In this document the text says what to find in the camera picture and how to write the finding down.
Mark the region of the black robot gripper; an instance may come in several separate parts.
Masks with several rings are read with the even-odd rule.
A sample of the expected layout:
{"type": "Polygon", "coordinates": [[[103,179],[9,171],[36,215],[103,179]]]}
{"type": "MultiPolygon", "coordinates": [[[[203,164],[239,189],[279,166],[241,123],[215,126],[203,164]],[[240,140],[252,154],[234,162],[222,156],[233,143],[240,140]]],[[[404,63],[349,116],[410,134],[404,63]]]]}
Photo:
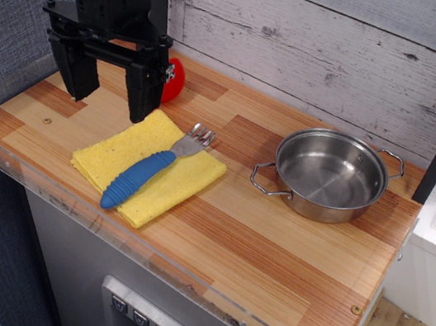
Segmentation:
{"type": "Polygon", "coordinates": [[[69,95],[81,101],[100,86],[97,60],[84,49],[134,57],[126,68],[132,123],[160,106],[173,40],[149,20],[150,0],[74,0],[44,6],[49,41],[69,95]]]}

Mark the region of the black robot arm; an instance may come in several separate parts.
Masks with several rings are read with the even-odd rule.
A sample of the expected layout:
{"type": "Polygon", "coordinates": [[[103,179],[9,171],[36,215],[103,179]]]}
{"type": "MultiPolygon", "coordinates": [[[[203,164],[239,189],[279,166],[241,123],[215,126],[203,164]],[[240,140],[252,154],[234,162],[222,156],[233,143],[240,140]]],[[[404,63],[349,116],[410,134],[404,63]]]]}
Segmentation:
{"type": "Polygon", "coordinates": [[[130,120],[139,123],[160,106],[173,76],[168,36],[169,0],[47,0],[47,31],[64,85],[75,101],[98,89],[98,61],[126,74],[130,120]]]}

